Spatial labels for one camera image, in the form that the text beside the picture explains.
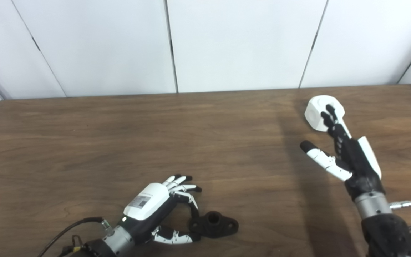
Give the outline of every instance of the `cable connector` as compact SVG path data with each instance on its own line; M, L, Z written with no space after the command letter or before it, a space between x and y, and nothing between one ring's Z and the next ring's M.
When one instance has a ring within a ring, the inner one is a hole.
M106 219L101 222L101 225L104 228L104 231L106 231L107 236L112 236L115 233L114 229Z
M411 201L392 202L389 205L391 210L397 210L400 208L411 207Z

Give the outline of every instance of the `silver metal cylinder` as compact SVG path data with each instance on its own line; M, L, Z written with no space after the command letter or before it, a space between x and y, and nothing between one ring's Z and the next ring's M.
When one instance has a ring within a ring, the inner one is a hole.
M107 220L103 220L101 222L101 225L104 228L104 231L106 232L107 236L112 236L114 234L114 229L111 227Z
M356 197L354 203L362 219L384 213L393 213L386 197L381 192L364 193Z
M112 236L103 238L104 242L118 256L128 256L131 248L134 246L134 240L126 229L116 226Z

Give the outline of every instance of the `silver connector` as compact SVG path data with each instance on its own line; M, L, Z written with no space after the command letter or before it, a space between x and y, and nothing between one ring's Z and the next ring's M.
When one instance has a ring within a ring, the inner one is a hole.
M359 215L362 219L375 215L392 213L386 197L381 192L361 194L354 200Z
M106 231L107 236L112 236L115 233L114 229L111 227L107 220L103 220L101 222L101 225L104 228L104 231Z
M405 207L411 207L411 201L401 201L401 202L393 202L390 203L391 210L396 210Z

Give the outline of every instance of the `white cap object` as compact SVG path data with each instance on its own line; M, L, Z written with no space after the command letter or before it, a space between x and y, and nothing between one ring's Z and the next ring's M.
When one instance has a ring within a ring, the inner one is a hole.
M305 110L305 118L307 122L315 130L326 132L328 127L323 123L321 112L326 111L326 105L330 104L336 109L337 118L341 119L345 115L345 109L339 101L332 96L314 96L310 99L307 109Z

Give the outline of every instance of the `black fingertip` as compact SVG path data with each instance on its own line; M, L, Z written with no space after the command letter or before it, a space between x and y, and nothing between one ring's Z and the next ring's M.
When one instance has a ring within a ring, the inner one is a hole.
M312 142L308 140L303 141L299 146L304 151L304 153L307 153L312 149L318 149L316 145L312 144Z
M331 118L331 116L327 112L321 112L321 117L323 119L330 119Z
M332 105L326 104L326 110L333 116L334 120L337 120L336 109Z

